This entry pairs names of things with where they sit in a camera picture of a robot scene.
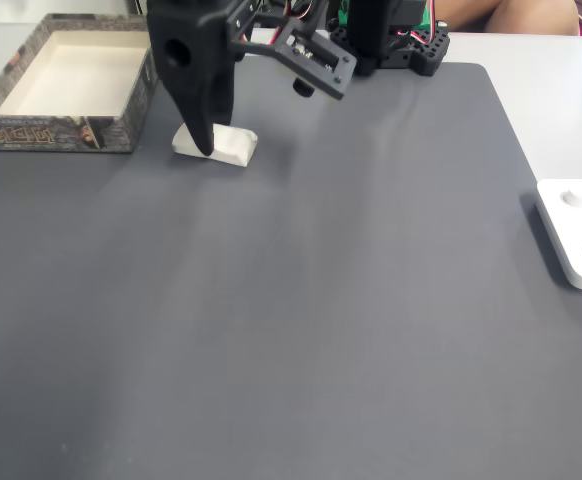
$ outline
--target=white plastic holder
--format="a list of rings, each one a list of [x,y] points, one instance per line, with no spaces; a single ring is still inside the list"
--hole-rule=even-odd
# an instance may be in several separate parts
[[[186,124],[183,124],[173,137],[173,150],[192,157],[209,158],[218,162],[246,167],[258,144],[258,136],[251,130],[213,124],[215,150],[209,156],[202,154],[196,147]]]
[[[582,180],[542,180],[538,207],[569,282],[582,289]]]

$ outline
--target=green circuit board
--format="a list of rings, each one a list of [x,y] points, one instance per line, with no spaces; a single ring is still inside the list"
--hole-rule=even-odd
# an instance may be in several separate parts
[[[347,15],[349,13],[349,0],[342,0],[340,3],[340,10],[338,11],[338,19],[340,21],[341,27],[347,26]],[[424,8],[424,13],[422,14],[422,23],[417,27],[414,27],[414,30],[423,30],[428,28],[430,25],[429,22],[429,6],[427,5]]]

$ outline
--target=cardboard box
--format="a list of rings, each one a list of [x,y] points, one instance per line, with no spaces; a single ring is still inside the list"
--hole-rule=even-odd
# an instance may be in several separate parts
[[[131,152],[157,80],[145,17],[47,15],[0,73],[0,150]]]

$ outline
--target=white table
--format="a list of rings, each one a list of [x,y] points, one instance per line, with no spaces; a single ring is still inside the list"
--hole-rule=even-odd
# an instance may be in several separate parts
[[[33,27],[0,24],[0,69]],[[445,61],[486,68],[538,180],[582,178],[582,38],[456,33]]]

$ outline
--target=person's leg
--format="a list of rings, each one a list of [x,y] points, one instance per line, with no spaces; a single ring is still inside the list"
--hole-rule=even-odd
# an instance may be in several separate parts
[[[577,35],[574,0],[503,0],[487,23],[490,33]]]
[[[435,16],[449,30],[458,31],[491,14],[500,3],[502,0],[436,0]]]

